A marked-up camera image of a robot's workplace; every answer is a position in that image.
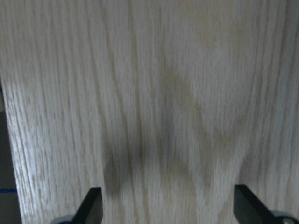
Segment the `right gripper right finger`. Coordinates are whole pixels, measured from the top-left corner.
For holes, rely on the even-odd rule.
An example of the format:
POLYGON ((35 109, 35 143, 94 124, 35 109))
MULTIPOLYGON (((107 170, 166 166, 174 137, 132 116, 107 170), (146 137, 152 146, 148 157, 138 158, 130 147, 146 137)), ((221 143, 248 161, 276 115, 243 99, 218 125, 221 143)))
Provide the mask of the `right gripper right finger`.
POLYGON ((244 184, 234 186, 233 213, 239 224, 297 224, 293 215, 269 210, 244 184))

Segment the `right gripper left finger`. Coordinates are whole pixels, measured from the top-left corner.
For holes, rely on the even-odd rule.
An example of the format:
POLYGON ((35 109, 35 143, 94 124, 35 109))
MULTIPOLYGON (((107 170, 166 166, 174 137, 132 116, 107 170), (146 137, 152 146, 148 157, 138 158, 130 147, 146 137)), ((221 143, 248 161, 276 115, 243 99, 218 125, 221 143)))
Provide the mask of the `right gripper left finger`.
POLYGON ((70 221, 71 224, 101 224, 103 201, 101 187, 89 189, 79 209, 70 221))

